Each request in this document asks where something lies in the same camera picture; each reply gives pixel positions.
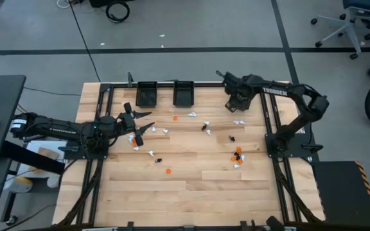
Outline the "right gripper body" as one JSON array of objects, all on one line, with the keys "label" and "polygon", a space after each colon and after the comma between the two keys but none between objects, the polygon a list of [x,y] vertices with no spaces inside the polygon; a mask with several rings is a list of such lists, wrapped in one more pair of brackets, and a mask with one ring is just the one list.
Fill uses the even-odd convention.
[{"label": "right gripper body", "polygon": [[253,99],[252,88],[248,85],[249,76],[241,78],[226,73],[223,80],[225,93],[230,95],[228,102],[225,104],[226,109],[230,112],[236,110],[248,110]]}]

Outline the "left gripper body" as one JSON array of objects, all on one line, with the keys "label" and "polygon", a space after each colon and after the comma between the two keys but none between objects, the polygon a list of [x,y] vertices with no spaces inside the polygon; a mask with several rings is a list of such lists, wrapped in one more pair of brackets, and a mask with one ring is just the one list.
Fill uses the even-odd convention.
[{"label": "left gripper body", "polygon": [[120,119],[119,136],[133,132],[137,146],[142,146],[144,144],[142,138],[144,130],[142,127],[136,126],[136,112],[132,110],[130,103],[125,103],[123,106],[125,112],[120,113],[120,115],[118,116],[118,119]]}]

